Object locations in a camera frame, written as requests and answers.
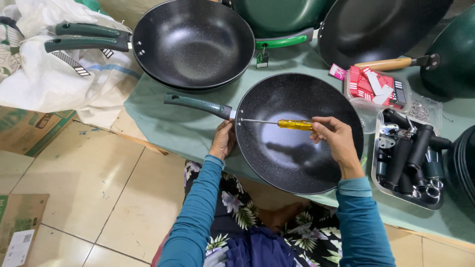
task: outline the floral skirt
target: floral skirt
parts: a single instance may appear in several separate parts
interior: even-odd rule
[[[186,162],[185,199],[200,170],[201,164]],[[224,247],[228,239],[242,236],[251,227],[264,227],[258,208],[233,174],[222,172],[216,201],[206,256]],[[294,249],[295,258],[303,267],[338,266],[342,258],[342,237],[335,211],[336,208],[311,203],[282,229],[280,234]]]

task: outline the blue long sleeve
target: blue long sleeve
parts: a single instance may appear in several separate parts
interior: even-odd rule
[[[371,194],[367,177],[342,180],[338,184],[336,211],[340,219],[343,257],[341,267],[395,267],[395,260]]]
[[[157,267],[202,267],[214,220],[223,162],[211,155],[188,193]]]

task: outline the tile floor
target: tile floor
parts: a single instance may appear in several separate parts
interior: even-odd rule
[[[32,159],[0,151],[0,193],[49,193],[29,267],[146,267],[183,201],[184,159],[73,122]],[[297,196],[240,179],[277,209]],[[473,266],[475,250],[387,226],[400,267]]]

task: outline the dark green handle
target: dark green handle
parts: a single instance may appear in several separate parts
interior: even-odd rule
[[[66,34],[90,37],[127,38],[130,33],[86,23],[63,23],[56,25],[56,35]]]
[[[166,99],[163,101],[163,103],[199,109],[214,114],[224,120],[230,119],[232,111],[232,107],[228,105],[220,105],[187,95],[179,95],[174,93],[167,93]]]
[[[256,49],[265,48],[283,48],[288,46],[293,46],[296,44],[304,43],[307,41],[306,35],[299,35],[285,39],[279,40],[269,40],[269,41],[256,41]]]
[[[47,53],[57,50],[94,49],[103,48],[122,52],[129,52],[128,43],[125,39],[104,37],[72,37],[57,38],[45,42]]]

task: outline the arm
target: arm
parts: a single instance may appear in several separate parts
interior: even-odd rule
[[[364,177],[353,143],[352,129],[333,117],[313,117],[315,143],[326,140],[342,171],[336,198],[339,207],[343,257],[341,267],[395,267],[394,257],[371,194],[371,186]]]
[[[371,194],[367,177],[342,180],[338,184],[336,211],[340,219],[343,258],[341,267],[395,267],[394,257]]]
[[[163,246],[157,267],[202,267],[209,228],[214,220],[223,159],[236,143],[233,124],[224,121],[216,129],[209,155],[188,193],[180,214]]]

